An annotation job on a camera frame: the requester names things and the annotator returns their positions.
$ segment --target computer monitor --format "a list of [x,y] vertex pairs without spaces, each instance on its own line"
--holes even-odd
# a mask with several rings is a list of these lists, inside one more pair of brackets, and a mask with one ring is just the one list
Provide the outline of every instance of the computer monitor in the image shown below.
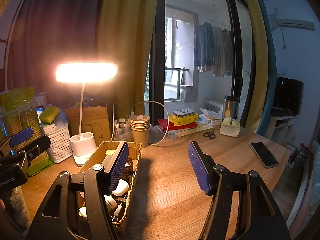
[[279,77],[273,107],[298,115],[302,101],[303,83],[296,79]]

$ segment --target white cable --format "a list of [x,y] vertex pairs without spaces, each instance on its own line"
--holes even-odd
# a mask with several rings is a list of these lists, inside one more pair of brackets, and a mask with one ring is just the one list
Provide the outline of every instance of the white cable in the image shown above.
[[151,101],[151,100],[149,100],[149,101],[143,101],[143,102],[136,103],[136,104],[131,108],[131,112],[133,112],[133,108],[134,108],[136,105],[139,105],[139,104],[142,104],[142,103],[150,103],[150,102],[152,102],[152,103],[157,103],[157,104],[163,106],[163,108],[165,109],[165,111],[166,111],[166,113],[167,113],[167,117],[168,117],[167,130],[165,131],[165,134],[164,134],[163,138],[161,139],[161,141],[159,141],[159,142],[157,142],[157,143],[151,143],[151,145],[158,145],[159,143],[161,143],[161,142],[163,141],[163,139],[164,139],[165,136],[167,135],[167,132],[168,132],[168,129],[169,129],[169,113],[168,113],[167,109],[165,108],[165,106],[164,106],[163,104],[159,103],[159,102],[156,102],[156,101]]
[[80,98],[80,122],[79,122],[79,135],[81,135],[82,103],[83,103],[84,85],[85,85],[85,82],[83,82],[83,84],[82,84],[81,98]]
[[[117,104],[119,106],[119,104],[117,102],[113,102],[112,104],[112,136],[111,136],[111,141],[113,140],[113,135],[114,135],[114,132],[115,132],[115,104]],[[124,113],[124,115],[129,119],[130,121],[130,118],[127,116],[127,114],[122,110],[121,106],[119,106],[119,108],[121,109],[122,113]]]

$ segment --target wall switch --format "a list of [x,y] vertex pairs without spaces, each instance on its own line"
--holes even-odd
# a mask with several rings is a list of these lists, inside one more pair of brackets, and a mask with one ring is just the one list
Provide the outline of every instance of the wall switch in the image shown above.
[[282,77],[287,77],[287,69],[284,68],[284,67],[282,67],[280,70],[281,70],[281,72],[280,72],[280,73],[281,73],[281,76],[282,76]]

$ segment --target lamp head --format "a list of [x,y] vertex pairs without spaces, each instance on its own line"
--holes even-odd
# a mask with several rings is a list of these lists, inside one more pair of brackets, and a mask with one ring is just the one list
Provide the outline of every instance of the lamp head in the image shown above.
[[113,63],[86,62],[64,63],[56,70],[58,82],[103,82],[113,78],[118,71],[118,65]]

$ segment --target yellow wet wipes pack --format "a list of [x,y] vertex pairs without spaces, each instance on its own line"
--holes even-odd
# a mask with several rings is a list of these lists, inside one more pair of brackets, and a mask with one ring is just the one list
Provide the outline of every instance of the yellow wet wipes pack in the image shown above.
[[174,124],[174,126],[181,126],[189,123],[193,123],[198,121],[199,115],[198,114],[191,114],[184,117],[177,117],[174,114],[169,116],[169,121]]

